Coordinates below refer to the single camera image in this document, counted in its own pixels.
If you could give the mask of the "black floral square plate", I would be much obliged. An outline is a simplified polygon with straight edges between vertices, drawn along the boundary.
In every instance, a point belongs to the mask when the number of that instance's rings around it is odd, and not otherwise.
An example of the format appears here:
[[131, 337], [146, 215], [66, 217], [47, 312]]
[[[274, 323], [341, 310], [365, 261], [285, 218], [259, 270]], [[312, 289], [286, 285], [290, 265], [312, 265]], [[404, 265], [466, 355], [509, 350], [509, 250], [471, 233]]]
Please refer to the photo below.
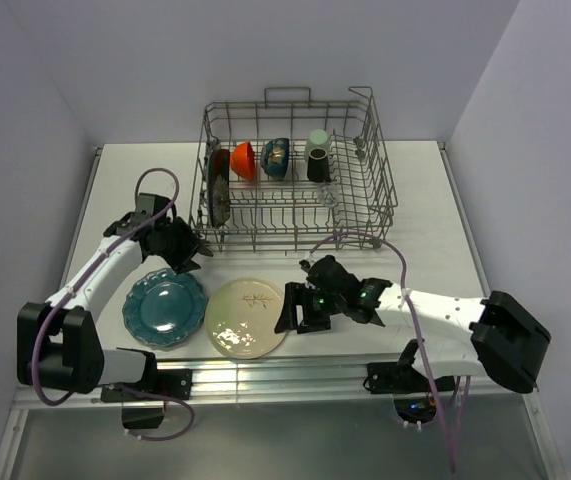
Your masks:
[[207, 162], [206, 198], [209, 223], [213, 228], [223, 226], [230, 218], [230, 151], [215, 149]]

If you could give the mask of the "green cream round plate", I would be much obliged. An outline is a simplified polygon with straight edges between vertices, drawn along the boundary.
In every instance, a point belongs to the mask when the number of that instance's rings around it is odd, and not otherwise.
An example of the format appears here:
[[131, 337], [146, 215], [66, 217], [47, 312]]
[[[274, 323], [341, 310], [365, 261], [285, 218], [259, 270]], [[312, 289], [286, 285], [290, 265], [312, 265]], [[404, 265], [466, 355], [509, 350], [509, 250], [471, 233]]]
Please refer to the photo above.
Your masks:
[[271, 282], [239, 278], [227, 282], [209, 299], [204, 328], [213, 347], [235, 360], [270, 354], [286, 338], [274, 328], [284, 305], [282, 290]]

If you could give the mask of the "teal scalloped plate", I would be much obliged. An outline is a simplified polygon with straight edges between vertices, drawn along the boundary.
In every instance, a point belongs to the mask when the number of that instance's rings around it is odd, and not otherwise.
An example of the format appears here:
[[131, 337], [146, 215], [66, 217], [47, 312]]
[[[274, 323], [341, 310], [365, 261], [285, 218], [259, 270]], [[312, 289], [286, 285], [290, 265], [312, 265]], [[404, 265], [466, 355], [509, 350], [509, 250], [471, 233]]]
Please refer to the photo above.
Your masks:
[[126, 295], [123, 323], [143, 345], [174, 348], [200, 328], [208, 301], [205, 287], [191, 273], [156, 270], [136, 281]]

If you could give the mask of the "orange bowl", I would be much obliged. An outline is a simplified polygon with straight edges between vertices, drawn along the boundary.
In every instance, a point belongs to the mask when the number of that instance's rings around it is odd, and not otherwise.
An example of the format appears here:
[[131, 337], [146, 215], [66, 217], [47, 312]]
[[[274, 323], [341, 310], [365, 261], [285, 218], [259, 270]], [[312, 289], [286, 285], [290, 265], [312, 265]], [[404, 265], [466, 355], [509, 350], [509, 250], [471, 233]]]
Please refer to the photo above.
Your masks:
[[256, 178], [255, 152], [250, 142], [236, 146], [230, 156], [230, 168], [245, 180], [253, 181]]

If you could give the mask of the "clear drinking glass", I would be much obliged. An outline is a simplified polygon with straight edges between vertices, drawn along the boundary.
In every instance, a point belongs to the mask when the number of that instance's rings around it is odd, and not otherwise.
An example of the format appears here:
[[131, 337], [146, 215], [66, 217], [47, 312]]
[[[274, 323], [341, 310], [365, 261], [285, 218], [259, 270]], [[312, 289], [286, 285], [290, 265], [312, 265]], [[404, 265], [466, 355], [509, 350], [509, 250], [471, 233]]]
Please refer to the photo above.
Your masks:
[[317, 192], [318, 202], [327, 208], [335, 208], [340, 199], [337, 187], [331, 183], [321, 185]]

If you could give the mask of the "blue patterned bowl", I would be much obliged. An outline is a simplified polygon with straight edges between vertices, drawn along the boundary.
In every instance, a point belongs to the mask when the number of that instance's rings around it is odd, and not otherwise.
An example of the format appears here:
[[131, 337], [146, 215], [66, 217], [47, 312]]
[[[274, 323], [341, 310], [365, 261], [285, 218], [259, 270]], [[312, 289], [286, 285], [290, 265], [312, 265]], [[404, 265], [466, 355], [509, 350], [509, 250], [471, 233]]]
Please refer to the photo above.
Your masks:
[[262, 170], [272, 179], [284, 180], [290, 157], [290, 140], [280, 137], [269, 140], [263, 147], [260, 165]]

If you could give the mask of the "black mug brown inside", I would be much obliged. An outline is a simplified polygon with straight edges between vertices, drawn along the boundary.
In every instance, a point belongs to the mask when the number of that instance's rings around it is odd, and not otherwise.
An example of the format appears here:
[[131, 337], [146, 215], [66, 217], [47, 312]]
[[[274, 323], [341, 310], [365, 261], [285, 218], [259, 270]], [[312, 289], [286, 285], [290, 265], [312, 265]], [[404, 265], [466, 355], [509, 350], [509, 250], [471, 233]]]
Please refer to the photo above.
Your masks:
[[307, 178], [314, 183], [329, 183], [329, 153], [324, 148], [313, 148], [307, 159]]

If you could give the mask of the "light green plastic cup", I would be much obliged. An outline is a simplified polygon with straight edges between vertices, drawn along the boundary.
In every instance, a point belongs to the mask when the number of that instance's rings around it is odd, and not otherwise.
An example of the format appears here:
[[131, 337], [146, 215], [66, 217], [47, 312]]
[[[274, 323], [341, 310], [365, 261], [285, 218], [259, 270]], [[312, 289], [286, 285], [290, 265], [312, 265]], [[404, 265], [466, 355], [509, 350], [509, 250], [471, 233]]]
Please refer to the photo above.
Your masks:
[[326, 152], [330, 150], [329, 134], [323, 129], [315, 129], [310, 132], [306, 143], [303, 158], [305, 161], [309, 159], [310, 152], [314, 149], [322, 149]]

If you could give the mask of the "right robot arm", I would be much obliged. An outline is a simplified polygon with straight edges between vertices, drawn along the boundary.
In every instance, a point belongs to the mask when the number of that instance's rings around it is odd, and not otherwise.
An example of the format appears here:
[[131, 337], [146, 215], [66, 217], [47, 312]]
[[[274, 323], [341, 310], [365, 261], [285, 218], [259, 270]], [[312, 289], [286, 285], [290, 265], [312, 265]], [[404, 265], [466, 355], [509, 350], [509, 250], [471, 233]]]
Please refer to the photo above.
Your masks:
[[487, 376], [519, 394], [536, 388], [551, 334], [512, 295], [450, 297], [359, 279], [332, 255], [300, 266], [306, 279], [286, 284], [275, 333], [327, 331], [336, 315], [360, 325], [407, 327], [414, 336], [396, 363], [402, 393], [444, 377]]

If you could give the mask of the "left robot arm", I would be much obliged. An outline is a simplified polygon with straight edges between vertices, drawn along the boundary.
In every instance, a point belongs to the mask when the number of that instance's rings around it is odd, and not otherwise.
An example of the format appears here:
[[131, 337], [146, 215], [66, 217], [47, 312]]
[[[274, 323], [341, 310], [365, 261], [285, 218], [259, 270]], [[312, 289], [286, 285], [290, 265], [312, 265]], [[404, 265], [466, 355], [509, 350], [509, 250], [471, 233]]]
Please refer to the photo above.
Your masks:
[[17, 316], [17, 379], [38, 395], [53, 389], [88, 394], [124, 387], [148, 399], [160, 386], [158, 362], [149, 351], [103, 348], [98, 317], [123, 281], [149, 257], [179, 275], [198, 269], [209, 249], [176, 213], [172, 199], [139, 193], [135, 208], [103, 233], [98, 249], [65, 287], [42, 303], [28, 302]]

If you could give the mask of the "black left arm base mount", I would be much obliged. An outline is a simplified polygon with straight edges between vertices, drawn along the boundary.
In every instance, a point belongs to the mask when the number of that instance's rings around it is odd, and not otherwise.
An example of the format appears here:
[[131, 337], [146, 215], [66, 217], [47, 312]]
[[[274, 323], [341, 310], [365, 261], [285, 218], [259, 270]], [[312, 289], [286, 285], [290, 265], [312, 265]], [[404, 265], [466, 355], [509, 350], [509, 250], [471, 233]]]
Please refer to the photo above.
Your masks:
[[191, 369], [160, 371], [150, 382], [114, 384], [104, 386], [100, 401], [121, 405], [121, 424], [131, 435], [148, 441], [160, 441], [170, 435], [153, 436], [165, 420], [169, 419], [169, 405], [179, 405], [187, 412], [186, 424], [171, 438], [187, 433], [194, 424], [194, 409], [187, 403], [192, 388]]

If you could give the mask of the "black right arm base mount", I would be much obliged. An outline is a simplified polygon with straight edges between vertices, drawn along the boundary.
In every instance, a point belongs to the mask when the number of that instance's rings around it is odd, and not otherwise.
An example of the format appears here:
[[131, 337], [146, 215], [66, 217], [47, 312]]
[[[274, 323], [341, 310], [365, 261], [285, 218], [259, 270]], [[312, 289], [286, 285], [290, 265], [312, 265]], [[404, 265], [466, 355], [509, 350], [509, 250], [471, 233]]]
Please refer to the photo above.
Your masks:
[[363, 388], [372, 395], [392, 395], [403, 424], [424, 426], [435, 420], [437, 405], [428, 379], [409, 364], [373, 362], [366, 366]]

